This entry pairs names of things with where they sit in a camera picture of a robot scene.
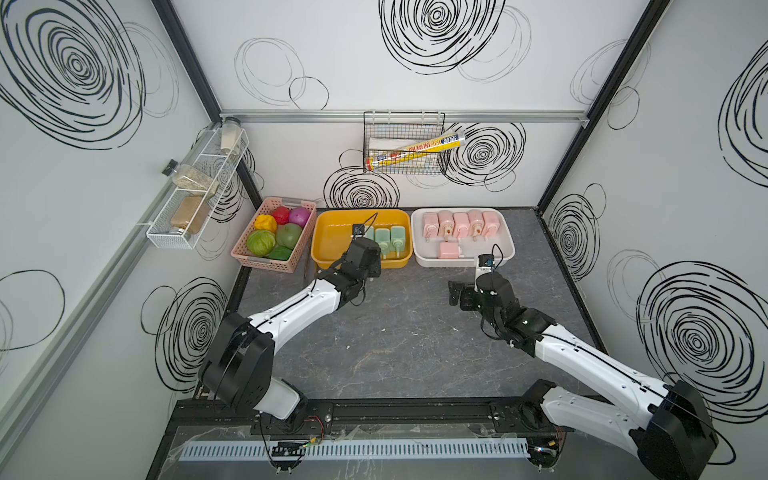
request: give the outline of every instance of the glass jar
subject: glass jar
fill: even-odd
[[[204,174],[191,165],[179,165],[179,162],[175,160],[168,162],[168,166],[163,170],[163,175],[170,177],[170,181],[174,182],[181,189],[208,190],[208,194],[205,197],[206,200],[219,190],[218,180],[214,180],[210,175]]]
[[[221,151],[229,155],[234,150],[234,154],[239,153],[239,148],[235,148],[240,137],[240,131],[243,128],[240,127],[240,120],[236,117],[224,118],[224,122],[221,124]]]
[[[168,233],[182,234],[185,230],[190,235],[198,233],[209,212],[210,208],[203,202],[202,197],[184,198],[170,219]]]

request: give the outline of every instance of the yellow toy pepper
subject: yellow toy pepper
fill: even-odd
[[[259,215],[253,221],[253,228],[256,230],[269,230],[275,233],[277,232],[277,220],[272,215]]]

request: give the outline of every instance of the yellow tray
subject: yellow tray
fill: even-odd
[[[330,210],[317,217],[315,234],[312,237],[312,259],[320,268],[328,268],[331,263],[341,257],[349,248],[352,241],[352,225],[368,220],[371,215],[378,213],[374,227],[394,227],[399,225],[406,228],[406,249],[395,258],[391,252],[382,260],[382,268],[403,268],[413,255],[411,244],[411,220],[402,210]]]

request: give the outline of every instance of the red toy pepper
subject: red toy pepper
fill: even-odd
[[[277,220],[278,225],[285,225],[288,223],[288,217],[290,216],[290,210],[286,207],[278,207],[272,212],[272,216]]]

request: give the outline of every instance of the pink bottle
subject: pink bottle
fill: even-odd
[[[458,247],[457,243],[442,242],[440,243],[440,251],[438,258],[457,259],[462,255],[462,249]]]
[[[453,214],[454,236],[456,238],[464,238],[469,235],[469,215],[464,212],[456,212]]]
[[[438,222],[440,223],[440,237],[447,239],[453,236],[453,214],[450,210],[440,210],[437,213]]]
[[[472,233],[472,239],[476,242],[478,237],[482,235],[482,228],[485,226],[482,212],[480,210],[470,210],[467,212],[467,215],[469,216],[469,231]]]
[[[437,221],[437,214],[427,213],[424,214],[424,238],[429,242],[430,238],[437,238],[437,231],[439,224]]]
[[[482,229],[482,236],[487,240],[488,237],[493,237],[498,231],[498,215],[496,212],[483,212],[482,219],[485,221],[485,226]]]

